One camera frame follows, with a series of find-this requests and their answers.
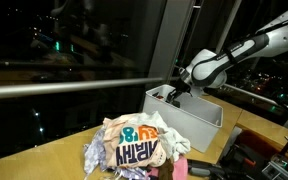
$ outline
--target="wooden table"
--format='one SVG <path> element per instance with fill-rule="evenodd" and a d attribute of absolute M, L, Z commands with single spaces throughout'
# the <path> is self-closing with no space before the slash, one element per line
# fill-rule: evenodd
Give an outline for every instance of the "wooden table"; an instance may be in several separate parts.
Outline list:
<path fill-rule="evenodd" d="M 283 138 L 284 135 L 288 135 L 287 129 L 215 97 L 203 96 L 203 98 L 223 107 L 223 127 L 205 153 L 192 149 L 185 155 L 186 158 L 216 163 L 235 125 L 257 131 L 280 146 L 285 144 Z M 95 127 L 0 159 L 0 179 L 83 179 L 85 176 L 83 145 L 91 142 L 99 128 Z M 112 174 L 100 172 L 100 169 L 96 168 L 88 179 L 97 180 L 110 175 Z M 188 179 L 203 178 L 189 176 Z"/>
<path fill-rule="evenodd" d="M 270 142 L 272 146 L 282 149 L 287 143 L 285 136 L 288 136 L 288 129 L 259 117 L 253 113 L 243 110 L 236 126 L 251 130 Z"/>

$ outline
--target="white plastic bin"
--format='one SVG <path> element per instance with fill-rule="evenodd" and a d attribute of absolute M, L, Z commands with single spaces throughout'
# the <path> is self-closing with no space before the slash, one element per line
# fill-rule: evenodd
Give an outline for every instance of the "white plastic bin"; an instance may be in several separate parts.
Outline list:
<path fill-rule="evenodd" d="M 158 111 L 169 127 L 176 129 L 190 140 L 193 148 L 204 153 L 222 127 L 223 109 L 201 98 L 193 98 L 188 93 L 183 93 L 176 99 L 180 102 L 180 108 L 153 96 L 159 93 L 166 99 L 173 89 L 172 86 L 162 85 L 147 91 L 143 112 Z"/>

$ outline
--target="window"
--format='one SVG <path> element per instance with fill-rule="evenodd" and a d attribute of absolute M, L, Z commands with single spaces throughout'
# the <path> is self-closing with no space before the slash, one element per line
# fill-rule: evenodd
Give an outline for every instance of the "window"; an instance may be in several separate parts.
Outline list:
<path fill-rule="evenodd" d="M 0 0 L 0 88 L 147 78 L 166 2 Z M 1 96 L 0 158 L 138 112 L 144 92 Z"/>

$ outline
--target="robotic arm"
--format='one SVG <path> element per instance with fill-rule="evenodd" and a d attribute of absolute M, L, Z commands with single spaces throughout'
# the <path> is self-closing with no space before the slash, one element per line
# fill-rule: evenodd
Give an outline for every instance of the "robotic arm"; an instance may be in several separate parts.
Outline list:
<path fill-rule="evenodd" d="M 254 35 L 224 48 L 219 54 L 200 51 L 190 65 L 180 70 L 180 79 L 169 93 L 168 102 L 184 92 L 194 96 L 204 87 L 218 88 L 226 82 L 225 70 L 246 59 L 273 57 L 288 51 L 288 11 Z"/>

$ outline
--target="crumpled clothing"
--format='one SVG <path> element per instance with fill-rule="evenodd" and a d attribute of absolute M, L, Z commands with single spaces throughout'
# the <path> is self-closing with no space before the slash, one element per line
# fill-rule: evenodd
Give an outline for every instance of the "crumpled clothing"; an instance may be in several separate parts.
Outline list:
<path fill-rule="evenodd" d="M 119 167 L 111 167 L 116 173 L 124 178 L 128 178 L 130 180 L 145 180 L 146 171 L 136 167 L 136 168 L 119 168 Z"/>
<path fill-rule="evenodd" d="M 158 138 L 166 152 L 167 159 L 179 159 L 180 154 L 186 154 L 191 150 L 191 143 L 182 137 L 174 128 L 168 127 L 160 114 L 155 111 L 152 114 L 140 113 L 132 116 L 128 123 L 135 125 L 147 125 L 158 130 Z"/>
<path fill-rule="evenodd" d="M 165 179 L 160 176 L 160 167 L 150 167 L 150 171 L 148 171 L 145 177 L 148 179 L 151 177 L 152 179 Z M 188 175 L 188 164 L 187 159 L 184 156 L 180 156 L 179 159 L 173 163 L 173 172 L 172 178 L 173 180 L 183 180 L 187 179 Z"/>
<path fill-rule="evenodd" d="M 128 123 L 130 118 L 137 115 L 104 119 L 106 131 L 103 142 L 108 166 L 157 167 L 165 162 L 166 153 L 157 137 L 156 128 Z"/>
<path fill-rule="evenodd" d="M 173 180 L 173 171 L 173 163 L 170 159 L 167 159 L 162 166 L 158 167 L 158 179 Z"/>
<path fill-rule="evenodd" d="M 84 145 L 84 171 L 86 173 L 85 179 L 94 171 L 98 164 L 100 164 L 102 171 L 107 169 L 105 161 L 105 148 L 103 145 L 104 133 L 105 127 L 103 126 L 95 133 L 91 144 Z"/>
<path fill-rule="evenodd" d="M 140 168 L 119 168 L 119 167 L 107 167 L 105 161 L 105 148 L 103 144 L 103 137 L 105 133 L 105 127 L 99 129 L 90 144 L 84 145 L 84 171 L 86 173 L 85 179 L 94 171 L 96 166 L 100 164 L 101 171 L 105 171 L 108 168 L 114 170 L 119 176 L 123 176 L 128 179 L 144 180 L 146 171 Z"/>

